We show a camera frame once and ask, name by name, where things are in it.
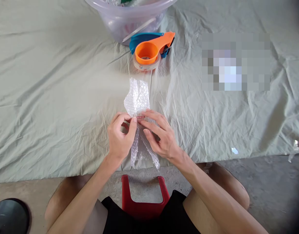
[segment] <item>red stool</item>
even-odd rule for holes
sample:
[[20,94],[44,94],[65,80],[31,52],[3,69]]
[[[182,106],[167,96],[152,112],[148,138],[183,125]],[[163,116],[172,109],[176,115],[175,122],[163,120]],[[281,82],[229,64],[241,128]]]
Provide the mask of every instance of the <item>red stool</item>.
[[158,176],[160,189],[163,195],[162,203],[134,202],[130,195],[128,175],[123,175],[121,181],[123,183],[122,209],[136,219],[148,220],[157,218],[169,201],[170,196],[165,185],[165,179],[162,176]]

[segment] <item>black shorts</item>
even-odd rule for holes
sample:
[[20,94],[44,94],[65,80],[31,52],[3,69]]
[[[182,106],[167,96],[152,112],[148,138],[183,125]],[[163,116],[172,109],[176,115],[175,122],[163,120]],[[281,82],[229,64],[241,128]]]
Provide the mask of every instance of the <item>black shorts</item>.
[[182,203],[185,198],[185,195],[173,190],[168,203],[157,219],[140,221],[127,214],[110,197],[107,197],[102,201],[102,204],[108,209],[103,234],[200,234],[184,210]]

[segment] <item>leg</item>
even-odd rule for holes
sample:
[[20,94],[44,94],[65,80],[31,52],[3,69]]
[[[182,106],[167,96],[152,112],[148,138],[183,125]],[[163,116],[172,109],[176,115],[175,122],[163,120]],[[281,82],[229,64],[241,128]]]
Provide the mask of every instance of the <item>leg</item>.
[[[91,178],[91,176],[92,175],[67,177],[62,181],[50,199],[45,211],[47,230],[50,229],[50,227],[63,213],[69,203]],[[105,227],[107,214],[107,209],[99,200],[97,200],[84,229],[84,233],[102,234]]]
[[[203,164],[199,164],[198,166],[200,168],[204,167]],[[241,204],[241,206],[246,210],[249,208],[250,201],[247,191],[230,172],[214,162],[213,166],[209,169],[209,176]],[[200,233],[224,233],[194,189],[191,190],[184,200],[183,206],[187,215]]]

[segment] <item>tape roll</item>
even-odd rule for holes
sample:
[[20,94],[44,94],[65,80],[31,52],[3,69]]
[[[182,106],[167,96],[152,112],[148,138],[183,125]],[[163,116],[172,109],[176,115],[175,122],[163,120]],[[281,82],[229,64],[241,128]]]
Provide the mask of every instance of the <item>tape roll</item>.
[[156,58],[156,61],[152,64],[140,64],[137,60],[136,60],[136,53],[133,54],[133,64],[136,67],[136,69],[140,70],[140,71],[151,71],[154,70],[155,68],[158,67],[159,62],[161,60],[161,55],[160,53],[158,53],[158,56]]

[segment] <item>light green cloth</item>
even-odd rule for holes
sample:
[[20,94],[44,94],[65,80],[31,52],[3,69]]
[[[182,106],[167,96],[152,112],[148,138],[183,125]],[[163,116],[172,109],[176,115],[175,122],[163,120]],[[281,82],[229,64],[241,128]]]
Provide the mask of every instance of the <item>light green cloth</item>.
[[[178,1],[169,55],[137,72],[83,0],[0,0],[0,182],[93,173],[129,78],[150,86],[195,162],[293,152],[299,140],[299,7],[290,0]],[[204,91],[204,33],[269,33],[270,91]],[[160,159],[161,166],[169,163]],[[153,167],[150,160],[136,167]],[[119,170],[130,170],[127,157]]]

